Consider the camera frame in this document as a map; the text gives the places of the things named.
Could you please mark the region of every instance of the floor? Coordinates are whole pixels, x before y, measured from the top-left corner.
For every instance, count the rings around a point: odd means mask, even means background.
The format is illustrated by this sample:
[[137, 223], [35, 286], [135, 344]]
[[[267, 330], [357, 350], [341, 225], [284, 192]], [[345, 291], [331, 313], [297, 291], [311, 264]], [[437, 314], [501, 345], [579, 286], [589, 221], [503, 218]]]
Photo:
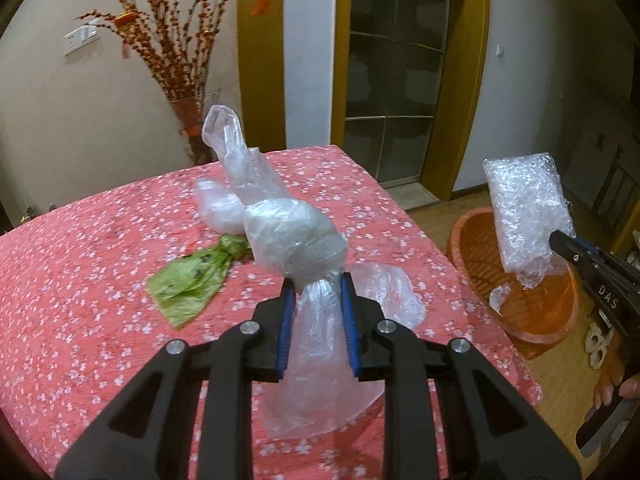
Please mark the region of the floor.
[[387, 191], [396, 203], [405, 211], [433, 204], [438, 201], [435, 196], [424, 189], [420, 182], [404, 184], [404, 186], [390, 187]]
[[[470, 209], [485, 206], [491, 206], [489, 193], [486, 191], [451, 202], [435, 203], [411, 211], [409, 215], [445, 251], [449, 230], [456, 219]], [[606, 232], [591, 217], [586, 207], [574, 202], [572, 217], [578, 236], [606, 246]], [[529, 362], [533, 376], [545, 391], [545, 399], [537, 410], [571, 450], [585, 477], [596, 467], [597, 454], [584, 459], [575, 445], [575, 432], [591, 407], [593, 386], [599, 375], [589, 368], [587, 355], [583, 350], [584, 337], [590, 324], [588, 315], [592, 307], [593, 302], [581, 290], [580, 313], [575, 329], [557, 347]]]

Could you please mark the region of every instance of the bubble wrap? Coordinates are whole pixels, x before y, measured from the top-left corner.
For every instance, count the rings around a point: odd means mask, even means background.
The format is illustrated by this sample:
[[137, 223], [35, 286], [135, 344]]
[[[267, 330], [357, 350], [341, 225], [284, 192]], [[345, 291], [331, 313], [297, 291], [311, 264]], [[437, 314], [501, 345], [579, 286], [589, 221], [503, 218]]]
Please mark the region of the bubble wrap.
[[551, 155], [486, 160], [482, 166], [505, 272], [514, 272], [525, 288], [539, 285], [548, 274], [566, 272], [549, 246], [549, 235], [560, 230], [575, 237], [574, 223]]

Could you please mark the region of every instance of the white wall switch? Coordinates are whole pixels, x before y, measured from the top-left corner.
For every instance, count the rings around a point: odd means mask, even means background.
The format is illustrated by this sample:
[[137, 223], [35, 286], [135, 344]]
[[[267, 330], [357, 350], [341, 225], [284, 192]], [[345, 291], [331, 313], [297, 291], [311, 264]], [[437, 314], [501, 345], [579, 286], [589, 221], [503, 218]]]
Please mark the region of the white wall switch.
[[87, 25], [76, 28], [73, 32], [65, 36], [64, 52], [65, 56], [68, 56], [72, 52], [75, 52], [79, 48], [88, 45], [89, 43], [98, 40], [100, 34], [98, 33], [98, 27], [96, 26], [98, 20], [91, 20]]

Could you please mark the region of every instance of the yellow wooden trim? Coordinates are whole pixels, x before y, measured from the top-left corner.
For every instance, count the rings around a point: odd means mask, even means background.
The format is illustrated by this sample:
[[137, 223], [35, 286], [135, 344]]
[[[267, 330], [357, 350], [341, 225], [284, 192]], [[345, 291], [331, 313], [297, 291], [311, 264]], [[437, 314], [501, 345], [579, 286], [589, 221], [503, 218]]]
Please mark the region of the yellow wooden trim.
[[351, 0], [335, 0], [334, 97], [331, 114], [331, 143], [344, 141], [344, 119], [347, 114], [347, 71], [349, 68], [349, 36]]
[[616, 233], [611, 252], [626, 260], [626, 257], [636, 245], [634, 230], [640, 230], [640, 200], [636, 202], [631, 215]]
[[284, 107], [284, 0], [251, 15], [256, 0], [238, 0], [238, 71], [248, 146], [262, 152], [287, 147]]
[[420, 182], [449, 200], [476, 114], [489, 33], [489, 0], [450, 0], [447, 52]]

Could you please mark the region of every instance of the pink tablecloth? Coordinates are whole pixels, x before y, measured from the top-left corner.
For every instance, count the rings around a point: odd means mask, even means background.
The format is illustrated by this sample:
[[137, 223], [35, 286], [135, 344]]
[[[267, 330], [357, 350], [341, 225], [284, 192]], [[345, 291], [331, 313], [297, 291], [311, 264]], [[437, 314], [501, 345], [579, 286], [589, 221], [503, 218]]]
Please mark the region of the pink tablecloth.
[[[349, 237], [350, 261], [404, 268], [427, 307], [420, 336], [468, 338], [524, 397], [540, 400], [523, 359], [468, 283], [361, 167], [335, 146], [268, 159], [293, 195]], [[222, 178], [222, 168], [189, 168], [100, 193], [0, 237], [0, 407], [45, 470], [53, 471], [166, 341], [213, 340], [277, 295], [279, 277], [253, 262], [235, 264], [222, 291], [185, 329], [172, 330], [159, 314], [147, 277], [218, 236], [198, 217], [198, 176]], [[256, 478], [379, 477], [381, 408], [379, 401], [343, 431], [299, 441], [268, 439], [256, 411]]]

